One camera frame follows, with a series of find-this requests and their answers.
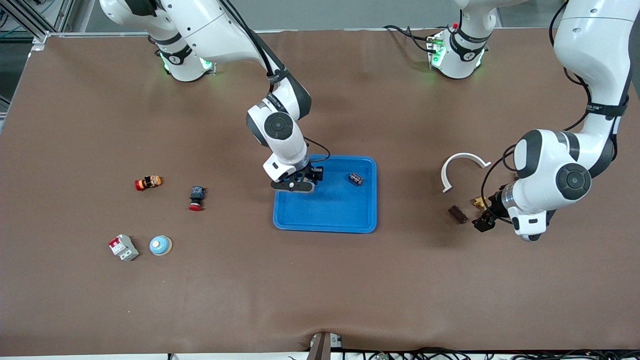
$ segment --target white curved plastic piece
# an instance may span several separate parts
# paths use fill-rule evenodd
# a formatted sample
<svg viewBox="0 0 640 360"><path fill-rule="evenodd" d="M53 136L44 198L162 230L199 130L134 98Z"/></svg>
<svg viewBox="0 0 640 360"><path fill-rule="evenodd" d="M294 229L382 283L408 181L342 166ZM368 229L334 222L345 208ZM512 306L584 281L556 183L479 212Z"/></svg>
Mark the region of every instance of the white curved plastic piece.
<svg viewBox="0 0 640 360"><path fill-rule="evenodd" d="M474 155L470 152L459 152L457 154L449 156L449 159L445 161L444 165L442 166L442 170L440 171L440 177L442 178L442 184L444 185L444 190L442 190L443 193L449 191L449 189L451 189L452 187L449 179L447 179L447 166L449 166L451 160L455 160L458 158L473 160L478 165L480 165L481 168L486 168L487 166L491 165L491 162L485 163L484 160L482 160L478 155Z"/></svg>

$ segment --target white robotic arm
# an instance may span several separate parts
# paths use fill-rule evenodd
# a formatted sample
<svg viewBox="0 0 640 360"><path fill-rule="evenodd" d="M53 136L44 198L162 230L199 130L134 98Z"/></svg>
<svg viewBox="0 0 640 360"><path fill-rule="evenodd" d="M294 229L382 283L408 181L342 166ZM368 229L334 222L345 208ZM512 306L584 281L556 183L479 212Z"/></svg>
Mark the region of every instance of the white robotic arm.
<svg viewBox="0 0 640 360"><path fill-rule="evenodd" d="M497 7L526 0L455 0L460 23L427 38L429 64L443 75L462 79L480 66L484 47L497 22Z"/></svg>
<svg viewBox="0 0 640 360"><path fill-rule="evenodd" d="M259 62L268 70L271 87L249 109L246 125L273 152L263 168L276 190L313 191L323 169L311 166L296 123L309 113L311 97L235 9L220 0L100 0L100 5L115 22L145 29L180 81L198 79L210 63Z"/></svg>
<svg viewBox="0 0 640 360"><path fill-rule="evenodd" d="M639 10L640 0L568 2L554 50L588 86L584 127L580 133L525 134L513 153L518 180L490 197L492 205L473 221L477 229L492 229L498 217L508 217L516 234L537 240L555 211L582 199L592 178L615 159L631 79L628 40ZM606 44L606 51L600 44Z"/></svg>

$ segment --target black cable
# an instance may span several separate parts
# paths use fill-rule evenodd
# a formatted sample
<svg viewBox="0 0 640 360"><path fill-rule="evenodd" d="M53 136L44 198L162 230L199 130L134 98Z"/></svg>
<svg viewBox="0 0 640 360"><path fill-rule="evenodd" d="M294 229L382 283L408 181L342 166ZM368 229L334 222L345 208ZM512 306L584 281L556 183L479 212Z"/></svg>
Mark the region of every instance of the black cable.
<svg viewBox="0 0 640 360"><path fill-rule="evenodd" d="M427 49L426 47L422 47L420 46L420 44L418 44L418 40L420 41L427 41L426 37L417 37L413 34L413 32L411 31L411 27L407 26L406 27L406 31L402 30L401 28L398 28L395 25L386 25L383 26L384 29L394 29L394 30L398 30L398 32L400 32L400 34L406 36L406 37L410 37L413 40L413 43L422 51L426 52L426 53L430 53L430 54L435 54L434 50L430 50Z"/></svg>
<svg viewBox="0 0 640 360"><path fill-rule="evenodd" d="M513 151L508 152L506 154L506 156L512 155ZM486 175L484 175L484 179L482 180L482 185L480 186L480 196L482 199L482 202L484 204L484 206L486 207L486 210L489 211L489 214L493 215L495 218L507 223L507 224L511 224L513 225L513 223L510 220L506 220L505 218L499 217L498 215L496 215L493 210L491 210L491 208L489 207L489 205L484 201L485 197L484 197L484 186L486 185L486 181L487 179L489 179L489 174L491 174L491 171L493 171L495 169L495 167L502 162L502 158L498 159L495 163L493 163L493 165L491 165L491 167L489 168L489 171L486 172Z"/></svg>
<svg viewBox="0 0 640 360"><path fill-rule="evenodd" d="M556 19L558 18L558 16L560 15L560 13L564 10L564 8L566 8L566 5L569 3L569 0L563 2L562 6L560 6L560 8L558 9L558 11L556 11L556 14L554 15L554 17L551 19L551 23L549 24L549 41L551 42L551 46L553 46L555 44L555 40L554 40L554 23L556 22Z"/></svg>
<svg viewBox="0 0 640 360"><path fill-rule="evenodd" d="M623 354L623 355L619 356L618 359L625 359L625 358L631 357L631 356L637 358L637 355L635 355L635 354L640 354L640 350L631 350L630 352L627 352L626 354Z"/></svg>
<svg viewBox="0 0 640 360"><path fill-rule="evenodd" d="M418 47L418 49L424 51L425 53L431 53L431 54L435 54L436 53L435 50L430 50L430 49L427 49L426 47L420 46L420 44L418 44L418 41L416 40L415 36L411 32L411 28L410 27L407 26L406 30L409 33L409 36L411 36L411 39L413 40L413 43Z"/></svg>
<svg viewBox="0 0 640 360"><path fill-rule="evenodd" d="M507 154L507 152L509 150L514 149L515 147L516 147L516 144L513 144L513 145L509 146L508 148L504 149L504 152L502 153L502 164L504 165L504 167L507 168L507 170L513 171L513 172L518 171L518 169L512 168L507 164L507 155L506 154Z"/></svg>
<svg viewBox="0 0 640 360"><path fill-rule="evenodd" d="M556 41L554 39L554 23L556 22L556 19L558 18L558 16L560 16L560 13L566 8L566 5L569 3L569 0L565 1L556 11L556 13L554 14L553 18L551 19L551 23L549 24L549 42L551 43L551 46L553 46ZM571 77L571 75L569 74L569 70L567 70L566 67L563 67L564 70L564 75L566 76L567 79L569 79L569 81L571 81L572 83L576 84L576 85L580 85L583 87L584 92L587 94L587 102L591 102L591 91L589 90L589 85L587 85L587 83L584 82L584 79L582 79L580 76L575 75L576 79L573 79ZM563 131L569 131L573 128L575 128L576 126L580 125L582 123L582 121L584 121L584 119L586 119L587 117L587 112L585 111L585 113L583 114L583 116L581 116L581 118L576 121L575 123L573 123L571 126L563 129Z"/></svg>
<svg viewBox="0 0 640 360"><path fill-rule="evenodd" d="M326 151L326 156L323 157L322 159L315 159L315 160L311 160L309 161L309 163L319 163L320 161L325 161L325 160L329 160L329 158L331 158L331 151L329 151L329 149L326 148L326 146L324 146L323 144L319 143L319 142L315 142L313 140L311 140L310 138L307 138L306 136L303 136L304 139L310 143L314 143L318 146L320 146L321 148L324 149L324 151Z"/></svg>
<svg viewBox="0 0 640 360"><path fill-rule="evenodd" d="M563 69L564 69L564 75L566 76L567 79L569 79L569 81L571 81L574 84L582 85L582 83L580 81L577 81L576 79L573 79L571 77L571 75L569 75L569 70L567 70L566 67L563 67Z"/></svg>
<svg viewBox="0 0 640 360"><path fill-rule="evenodd" d="M405 30L402 30L401 28L395 26L395 25L387 25L387 26L383 26L383 29L394 29L394 30L398 30L398 32L400 32L400 34L406 36L406 37L412 37L409 33L407 33ZM417 40L422 40L422 41L427 41L426 37L416 37L415 35L413 36L415 37Z"/></svg>
<svg viewBox="0 0 640 360"><path fill-rule="evenodd" d="M225 9L227 9L227 12L231 14L234 20L238 23L238 25L240 25L240 27L247 34L249 39L253 42L253 45L258 50L258 53L260 54L260 57L264 62L264 66L267 68L267 76L273 76L273 69L271 68L271 64L269 62L269 59L267 58L267 54L264 52L264 49L262 48L262 46L258 44L258 41L255 39L253 35L253 31L251 30L251 28L249 28L249 25L247 25L246 21L244 21L242 15L240 15L240 12L236 9L236 7L233 5L233 3L230 0L221 0L220 3L222 4L222 6L225 7ZM272 92L272 91L273 91L273 84L269 84L269 92Z"/></svg>
<svg viewBox="0 0 640 360"><path fill-rule="evenodd" d="M580 125L580 123L581 123L582 121L584 121L584 119L586 119L586 118L587 118L587 115L588 115L588 114L589 114L589 113L588 113L587 111L585 111L585 112L584 112L584 114L581 116L581 118L580 118L578 121L574 122L574 123L573 123L573 125L571 125L571 126L569 126L569 127L564 128L564 129L563 129L563 131L569 131L569 130L573 129L574 127L576 127L576 126Z"/></svg>

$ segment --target blue cap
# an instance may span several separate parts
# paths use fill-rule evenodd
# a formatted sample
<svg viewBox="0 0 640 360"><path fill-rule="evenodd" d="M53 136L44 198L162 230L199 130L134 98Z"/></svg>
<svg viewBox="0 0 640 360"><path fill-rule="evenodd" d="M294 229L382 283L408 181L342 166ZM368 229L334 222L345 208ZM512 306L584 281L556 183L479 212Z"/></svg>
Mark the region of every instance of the blue cap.
<svg viewBox="0 0 640 360"><path fill-rule="evenodd" d="M164 235L156 236L151 239L149 243L149 250L153 255L165 255L167 252L171 251L172 243L171 239L167 238Z"/></svg>

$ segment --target small black component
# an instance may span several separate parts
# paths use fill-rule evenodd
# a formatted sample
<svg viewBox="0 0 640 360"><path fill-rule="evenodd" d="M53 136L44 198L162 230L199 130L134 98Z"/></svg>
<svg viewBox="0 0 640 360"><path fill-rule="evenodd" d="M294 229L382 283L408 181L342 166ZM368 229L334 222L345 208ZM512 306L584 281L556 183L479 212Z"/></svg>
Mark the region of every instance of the small black component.
<svg viewBox="0 0 640 360"><path fill-rule="evenodd" d="M351 181L353 184L355 185L362 185L362 183L364 183L364 178L362 178L362 176L352 172L349 174L349 181Z"/></svg>
<svg viewBox="0 0 640 360"><path fill-rule="evenodd" d="M461 224L464 224L465 222L467 222L467 220L469 220L469 218L462 212L462 210L455 205L449 208L449 213L453 218L456 219L456 221Z"/></svg>
<svg viewBox="0 0 640 360"><path fill-rule="evenodd" d="M471 221L474 227L481 233L491 230L495 227L495 221L498 220L498 218L493 214L496 214L500 217L509 216L509 214L507 213L507 209L504 208L504 206L502 205L502 201L500 200L502 198L503 188L504 186L501 186L500 191L493 194L492 196L489 196L491 206L489 206L489 208L485 210L479 218Z"/></svg>

